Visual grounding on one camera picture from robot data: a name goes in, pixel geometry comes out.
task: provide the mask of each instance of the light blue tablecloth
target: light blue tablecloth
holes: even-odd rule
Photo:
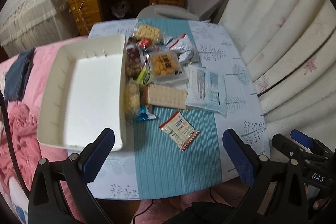
[[[269,156],[268,136],[259,100],[246,66],[222,26],[175,19],[140,19],[166,34],[186,32],[196,44],[201,65],[225,74],[227,114],[192,109],[181,111],[201,133],[185,150],[158,126],[175,110],[154,107],[157,119],[127,122],[127,145],[113,153],[98,177],[88,186],[96,198],[154,199],[205,189],[237,176],[221,143],[223,132],[233,128],[257,154]],[[95,24],[89,38],[125,33],[130,35],[137,20]]]

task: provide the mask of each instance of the blue gripper pad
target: blue gripper pad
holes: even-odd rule
[[[302,132],[294,129],[291,132],[291,138],[298,143],[302,144],[305,148],[312,148],[313,147],[313,140],[312,138],[308,137],[307,135],[303,134]]]
[[[114,146],[114,142],[115,135],[113,130],[105,128],[93,143],[86,146],[90,154],[87,155],[87,160],[82,167],[82,180],[84,183],[93,182],[95,180],[100,171],[100,168],[111,152],[111,149]]]
[[[238,139],[235,139],[232,134],[236,135],[232,129],[228,129],[223,133],[223,146],[234,164],[242,182],[248,183],[252,186],[255,181],[255,170],[253,164],[248,159],[241,146],[237,143],[239,139],[241,144],[244,145],[242,140],[238,137],[238,135],[236,135]]]

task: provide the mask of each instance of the person's leg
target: person's leg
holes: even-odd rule
[[[180,212],[167,198],[154,199],[153,205],[151,204],[151,200],[142,200],[131,224],[133,221],[135,224],[162,224]]]
[[[181,196],[181,208],[185,210],[191,206],[192,202],[207,201],[212,203],[222,203],[229,205],[213,189],[206,189]]]

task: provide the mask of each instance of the navy blue cloth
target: navy blue cloth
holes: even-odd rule
[[[35,48],[22,52],[6,74],[5,100],[22,101],[33,67]]]

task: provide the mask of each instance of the floor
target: floor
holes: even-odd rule
[[[274,187],[275,184],[272,183],[268,188],[268,192],[266,193],[258,213],[264,214],[272,196]],[[228,182],[214,186],[212,189],[216,191],[231,206],[236,207],[245,196],[249,186],[242,183],[238,177]],[[181,209],[179,196],[169,198],[169,201],[176,208]],[[132,218],[140,205],[140,201],[115,201],[103,199],[98,199],[98,203],[115,224],[131,223]]]
[[[169,198],[170,203],[176,208],[180,207],[180,197]],[[117,201],[98,199],[99,205],[113,221],[114,224],[129,224],[136,213],[140,201]]]

